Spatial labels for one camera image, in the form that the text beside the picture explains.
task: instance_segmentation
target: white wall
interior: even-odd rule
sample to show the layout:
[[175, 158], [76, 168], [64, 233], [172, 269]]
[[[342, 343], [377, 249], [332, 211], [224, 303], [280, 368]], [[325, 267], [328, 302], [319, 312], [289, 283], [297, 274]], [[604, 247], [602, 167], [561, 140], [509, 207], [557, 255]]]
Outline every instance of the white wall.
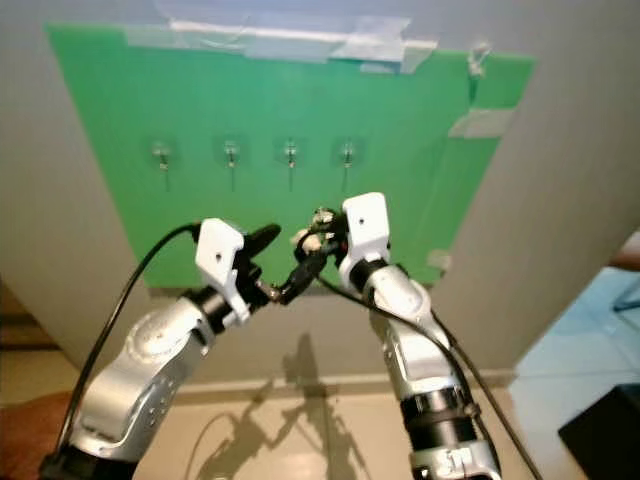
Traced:
[[[76, 362], [86, 355], [134, 257], [42, 25], [115, 21], [115, 3], [0, 2], [0, 273]], [[498, 51], [538, 58], [519, 114], [458, 236], [454, 269], [434, 292], [436, 307], [482, 367], [513, 367], [640, 225], [640, 4], [272, 5], [411, 16], [410, 33], [435, 35], [443, 48], [466, 49], [486, 39]], [[110, 352], [153, 303], [144, 287], [136, 289]], [[306, 330], [313, 333], [321, 373], [382, 371], [365, 319], [355, 307], [323, 296], [288, 311], [274, 307], [249, 328], [221, 338], [197, 379], [279, 374], [282, 356], [293, 353]]]

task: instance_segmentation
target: black cable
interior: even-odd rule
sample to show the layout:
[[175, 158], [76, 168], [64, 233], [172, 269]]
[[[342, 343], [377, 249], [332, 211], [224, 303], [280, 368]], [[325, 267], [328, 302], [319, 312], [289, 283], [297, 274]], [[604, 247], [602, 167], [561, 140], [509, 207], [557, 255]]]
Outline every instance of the black cable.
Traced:
[[147, 252], [147, 254], [144, 256], [140, 264], [136, 267], [136, 269], [133, 271], [133, 273], [129, 277], [129, 280], [127, 280], [127, 283], [125, 284], [124, 288], [122, 289], [122, 292], [120, 293], [120, 297], [118, 297], [118, 301], [113, 307], [113, 311], [111, 312], [109, 319], [104, 324], [104, 327], [102, 327], [102, 331], [100, 332], [100, 335], [96, 339], [96, 342], [94, 343], [93, 348], [89, 352], [89, 356], [87, 357], [87, 360], [84, 362], [84, 365], [82, 366], [82, 370], [80, 371], [80, 376], [78, 377], [75, 387], [73, 387], [71, 400], [69, 401], [69, 406], [67, 407], [67, 412], [64, 417], [64, 422], [62, 423], [60, 434], [58, 435], [58, 441], [56, 443], [56, 450], [54, 452], [54, 456], [58, 456], [58, 454], [62, 451], [62, 448], [69, 441], [71, 428], [75, 420], [78, 406], [80, 405], [80, 401], [82, 400], [85, 386], [87, 384], [87, 381], [89, 380], [89, 375], [91, 375], [91, 370], [93, 369], [93, 366], [95, 365], [96, 360], [98, 359], [98, 355], [100, 354], [102, 347], [104, 346], [107, 338], [109, 337], [111, 330], [113, 330], [116, 320], [118, 319], [118, 316], [122, 311], [122, 307], [124, 307], [124, 304], [127, 301], [127, 298], [129, 298], [129, 294], [131, 293], [131, 290], [133, 290], [133, 286], [135, 285], [136, 281], [138, 280], [142, 272], [144, 272], [147, 265], [149, 265], [153, 257], [155, 257], [155, 255], [162, 249], [162, 247], [164, 247], [174, 237], [177, 237], [181, 233], [185, 233], [185, 232], [191, 233], [194, 241], [197, 241], [197, 237], [200, 232], [200, 224], [191, 223], [187, 225], [182, 225], [181, 227], [175, 228], [171, 230], [169, 233], [167, 233], [151, 248], [151, 250]]
[[[447, 349], [442, 344], [442, 342], [440, 342], [434, 335], [432, 335], [431, 332], [426, 330], [424, 327], [422, 327], [422, 325], [419, 325], [418, 323], [415, 323], [415, 322], [413, 322], [411, 320], [407, 320], [405, 318], [399, 317], [399, 316], [397, 316], [397, 315], [395, 315], [395, 314], [393, 314], [391, 312], [388, 312], [388, 311], [386, 311], [386, 310], [384, 310], [382, 308], [379, 308], [379, 307], [377, 307], [375, 305], [368, 304], [367, 302], [365, 302], [363, 300], [360, 300], [357, 297], [354, 297], [350, 293], [342, 290], [339, 287], [336, 287], [335, 285], [331, 284], [330, 282], [328, 282], [327, 280], [325, 280], [324, 278], [322, 278], [320, 276], [317, 277], [317, 280], [324, 287], [326, 287], [327, 289], [331, 290], [333, 293], [335, 293], [335, 294], [337, 294], [337, 295], [339, 295], [339, 296], [341, 296], [343, 298], [346, 298], [347, 300], [355, 302], [355, 303], [357, 303], [359, 305], [362, 305], [363, 307], [365, 307], [365, 308], [367, 308], [369, 310], [372, 310], [372, 311], [374, 311], [376, 313], [379, 313], [380, 315], [383, 315], [383, 316], [391, 318], [391, 319], [393, 319], [395, 321], [398, 321], [398, 322], [402, 323], [403, 325], [406, 325], [407, 327], [411, 328], [415, 332], [421, 334], [422, 336], [424, 336], [425, 338], [427, 338], [431, 342], [433, 342], [433, 344], [438, 348], [438, 350], [440, 350], [440, 352], [444, 355], [444, 357], [447, 359], [447, 361], [449, 361], [449, 363], [451, 364], [452, 368], [454, 369], [454, 372], [455, 372], [456, 376], [460, 380], [463, 393], [467, 397], [466, 401], [473, 402], [473, 397], [471, 396], [471, 388], [469, 387], [469, 383], [466, 380], [466, 377], [464, 376], [464, 372], [462, 372], [462, 369], [460, 368], [459, 362], [457, 361], [455, 356], [451, 353], [451, 351], [449, 349]], [[518, 450], [518, 453], [520, 454], [520, 456], [522, 457], [523, 461], [527, 465], [527, 468], [529, 468], [529, 471], [531, 472], [531, 475], [536, 480], [542, 480], [542, 475], [540, 474], [540, 471], [538, 470], [538, 468], [536, 467], [535, 463], [533, 462], [531, 456], [527, 452], [526, 447], [524, 446], [522, 441], [518, 438], [518, 435], [516, 434], [515, 430], [513, 429], [513, 427], [509, 423], [509, 420], [507, 419], [506, 415], [504, 414], [504, 412], [502, 410], [502, 407], [500, 407], [500, 405], [498, 404], [497, 400], [493, 396], [493, 393], [491, 393], [491, 390], [489, 389], [487, 383], [485, 382], [484, 378], [482, 377], [482, 375], [478, 371], [477, 367], [475, 366], [475, 364], [473, 363], [473, 361], [471, 360], [469, 355], [467, 355], [467, 353], [464, 351], [464, 349], [458, 343], [457, 339], [453, 336], [453, 334], [449, 331], [449, 329], [447, 329], [444, 326], [444, 324], [442, 323], [440, 318], [437, 316], [437, 314], [433, 310], [431, 310], [431, 314], [433, 316], [434, 321], [442, 329], [442, 331], [445, 333], [445, 336], [447, 337], [447, 339], [451, 343], [451, 348], [456, 352], [456, 354], [466, 364], [466, 366], [469, 368], [469, 371], [471, 372], [473, 377], [476, 379], [476, 382], [478, 382], [478, 385], [480, 386], [480, 388], [482, 389], [484, 394], [487, 396], [487, 400], [489, 401], [489, 404], [491, 405], [493, 410], [496, 412], [496, 415], [498, 416], [498, 419], [500, 420], [500, 423], [502, 423], [502, 426], [504, 427], [504, 429], [506, 430], [507, 434], [509, 435], [509, 438], [511, 439], [511, 441], [514, 444], [514, 446]], [[486, 426], [484, 425], [484, 423], [482, 422], [482, 420], [479, 417], [476, 417], [475, 420], [476, 420], [476, 423], [478, 424], [478, 428], [480, 429], [480, 432], [482, 433], [483, 437], [489, 443], [489, 447], [491, 448], [491, 451], [492, 451], [492, 453], [493, 453], [493, 455], [495, 457], [495, 460], [496, 460], [496, 465], [499, 466], [499, 459], [498, 459], [498, 456], [497, 456], [497, 451], [496, 451], [495, 445], [493, 444], [493, 441], [491, 440], [491, 437], [489, 436], [489, 432], [486, 429]]]

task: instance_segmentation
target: green board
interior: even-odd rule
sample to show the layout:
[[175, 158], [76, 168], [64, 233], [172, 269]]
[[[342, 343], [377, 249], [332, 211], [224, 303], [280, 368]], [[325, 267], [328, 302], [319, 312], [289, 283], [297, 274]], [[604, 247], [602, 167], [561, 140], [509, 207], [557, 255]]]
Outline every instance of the green board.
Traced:
[[[387, 196], [393, 260], [436, 280], [427, 255], [451, 247], [499, 142], [448, 131], [470, 108], [515, 107], [533, 69], [530, 58], [491, 55], [474, 82], [465, 52], [437, 50], [414, 74], [394, 75], [354, 61], [133, 47], [117, 27], [51, 26], [49, 37], [136, 256], [196, 219], [246, 230], [276, 222], [283, 233], [257, 262], [273, 282], [294, 266], [288, 239], [315, 208], [368, 191]], [[156, 142], [170, 152], [167, 170]], [[198, 284], [194, 251], [186, 238], [166, 248], [147, 284]]]

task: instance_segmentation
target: tiled floor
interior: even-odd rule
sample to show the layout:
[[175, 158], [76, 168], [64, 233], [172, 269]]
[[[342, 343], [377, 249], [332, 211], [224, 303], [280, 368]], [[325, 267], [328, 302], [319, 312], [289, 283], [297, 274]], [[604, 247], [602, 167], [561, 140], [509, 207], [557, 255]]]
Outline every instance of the tiled floor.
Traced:
[[[522, 360], [520, 377], [509, 389], [495, 391], [545, 479], [586, 478], [557, 429], [613, 385], [640, 381], [640, 310], [621, 319], [609, 308], [632, 278], [603, 270]], [[8, 372], [20, 365], [24, 374], [24, 359], [5, 358], [5, 401], [46, 393], [47, 384], [36, 389], [23, 375]], [[40, 360], [29, 377], [46, 377], [52, 362]], [[68, 385], [72, 369], [66, 365], [63, 371]], [[391, 395], [269, 399], [269, 390], [265, 382], [266, 401], [255, 403], [174, 407], [136, 479], [411, 478], [409, 445]], [[476, 397], [500, 452], [503, 477], [530, 478], [484, 398]]]

